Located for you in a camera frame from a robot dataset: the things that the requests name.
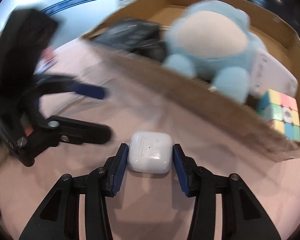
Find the brown cardboard box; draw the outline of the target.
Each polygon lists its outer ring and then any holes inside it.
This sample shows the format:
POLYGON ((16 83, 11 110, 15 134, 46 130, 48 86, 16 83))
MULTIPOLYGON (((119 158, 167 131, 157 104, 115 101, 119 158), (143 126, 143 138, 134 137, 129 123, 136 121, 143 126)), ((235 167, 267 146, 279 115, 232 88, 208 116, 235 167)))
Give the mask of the brown cardboard box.
MULTIPOLYGON (((102 23, 82 35, 83 40, 92 41, 117 21, 138 18, 169 27, 180 17, 187 6, 202 0, 136 0, 108 16, 102 23)), ((300 37, 279 16, 246 0, 220 0, 245 11, 251 18, 251 30, 297 78, 299 87, 297 103, 300 116, 300 37)), ((126 75, 164 93, 194 114, 227 131, 240 142, 273 161, 300 158, 300 142, 295 143, 270 128, 250 107, 210 89, 207 82, 189 79, 165 69, 157 61, 126 51, 93 44, 94 50, 107 63, 126 75)))

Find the blue plush bear toy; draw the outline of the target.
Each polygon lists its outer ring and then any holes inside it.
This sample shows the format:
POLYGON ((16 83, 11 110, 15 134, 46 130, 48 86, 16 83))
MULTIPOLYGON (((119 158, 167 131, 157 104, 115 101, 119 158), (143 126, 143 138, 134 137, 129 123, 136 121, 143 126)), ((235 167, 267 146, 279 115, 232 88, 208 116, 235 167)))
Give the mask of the blue plush bear toy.
POLYGON ((250 17, 218 0, 186 8, 165 32, 163 67, 189 78, 209 80, 219 93, 244 104, 250 74, 263 41, 250 31, 250 17))

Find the white earbuds case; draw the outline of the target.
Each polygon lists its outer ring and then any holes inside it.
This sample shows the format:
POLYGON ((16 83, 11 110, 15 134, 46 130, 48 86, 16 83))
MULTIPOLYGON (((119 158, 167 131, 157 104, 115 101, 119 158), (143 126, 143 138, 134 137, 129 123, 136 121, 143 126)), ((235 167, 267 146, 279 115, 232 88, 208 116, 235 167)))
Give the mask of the white earbuds case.
POLYGON ((166 133, 138 131, 130 141, 128 166, 135 172, 165 174, 172 166, 172 147, 166 133))

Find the black pouch in box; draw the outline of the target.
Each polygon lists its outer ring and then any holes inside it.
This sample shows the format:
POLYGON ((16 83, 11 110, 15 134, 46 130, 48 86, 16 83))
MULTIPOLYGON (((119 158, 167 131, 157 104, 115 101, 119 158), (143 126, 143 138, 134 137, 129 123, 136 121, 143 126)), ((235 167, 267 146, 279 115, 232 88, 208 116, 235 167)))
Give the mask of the black pouch in box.
POLYGON ((167 56, 165 42, 160 38, 160 25, 137 18, 119 20, 93 41, 161 63, 167 56))

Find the pastel rubik's cube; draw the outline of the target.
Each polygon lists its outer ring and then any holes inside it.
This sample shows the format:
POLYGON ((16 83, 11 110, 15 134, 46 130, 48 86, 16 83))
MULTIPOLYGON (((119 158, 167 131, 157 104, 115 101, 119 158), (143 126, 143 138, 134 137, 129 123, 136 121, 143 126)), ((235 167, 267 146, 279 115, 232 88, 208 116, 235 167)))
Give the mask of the pastel rubik's cube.
POLYGON ((300 117, 295 98, 268 89, 258 101, 256 111, 271 128, 300 142, 300 117))

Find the white rectangular box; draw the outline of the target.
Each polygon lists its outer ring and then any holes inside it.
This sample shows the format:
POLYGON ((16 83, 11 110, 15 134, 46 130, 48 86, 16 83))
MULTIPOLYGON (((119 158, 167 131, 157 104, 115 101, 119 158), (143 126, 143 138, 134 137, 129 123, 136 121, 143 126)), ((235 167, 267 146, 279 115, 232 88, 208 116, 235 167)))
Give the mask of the white rectangular box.
POLYGON ((261 98, 269 89, 295 98, 298 81, 275 57, 257 48, 250 73, 249 94, 261 98))

